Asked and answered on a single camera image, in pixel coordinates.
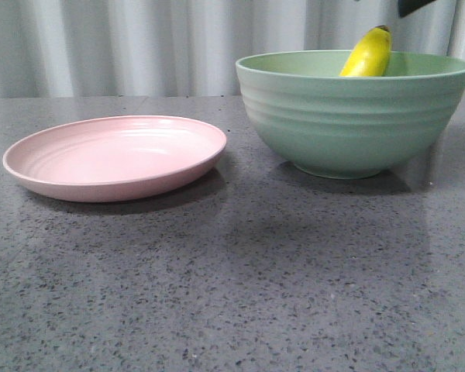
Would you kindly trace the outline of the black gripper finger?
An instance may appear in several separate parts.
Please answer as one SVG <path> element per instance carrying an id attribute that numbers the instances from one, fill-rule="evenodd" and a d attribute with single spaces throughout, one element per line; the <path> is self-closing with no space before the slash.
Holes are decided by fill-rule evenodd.
<path id="1" fill-rule="evenodd" d="M 397 9 L 398 17 L 403 19 L 411 15 L 413 12 L 421 9 L 428 4 L 433 3 L 435 0 L 398 0 Z"/>

